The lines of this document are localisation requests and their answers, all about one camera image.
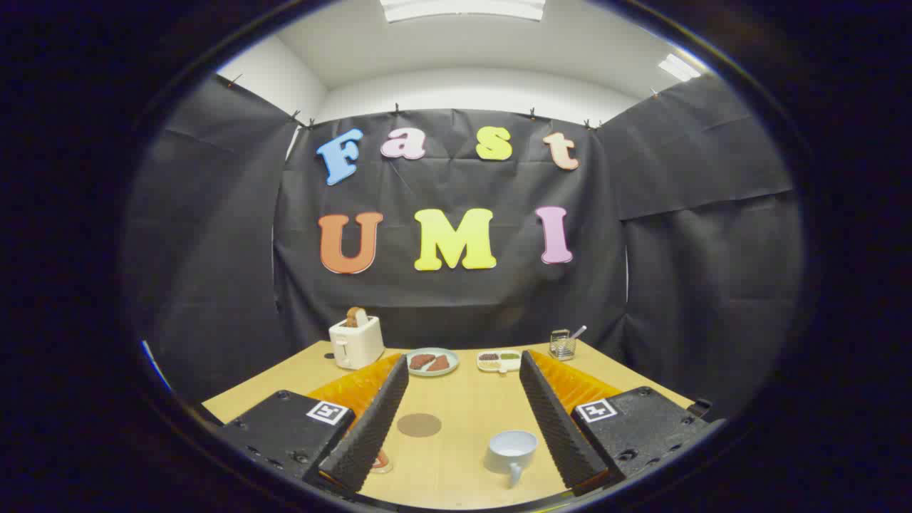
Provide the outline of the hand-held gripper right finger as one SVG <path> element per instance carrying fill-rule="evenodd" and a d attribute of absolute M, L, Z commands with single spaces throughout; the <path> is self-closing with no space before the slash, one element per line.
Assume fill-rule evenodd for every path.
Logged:
<path fill-rule="evenodd" d="M 519 376 L 561 481 L 574 494 L 648 474 L 724 423 L 647 385 L 619 392 L 537 351 L 521 354 Z"/>

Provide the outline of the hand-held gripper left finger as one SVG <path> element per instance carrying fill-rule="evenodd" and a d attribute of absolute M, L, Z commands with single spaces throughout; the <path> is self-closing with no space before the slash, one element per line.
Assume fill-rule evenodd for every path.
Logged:
<path fill-rule="evenodd" d="M 361 370 L 300 353 L 214 397 L 219 440 L 282 487 L 358 493 L 408 386 L 392 353 Z"/>

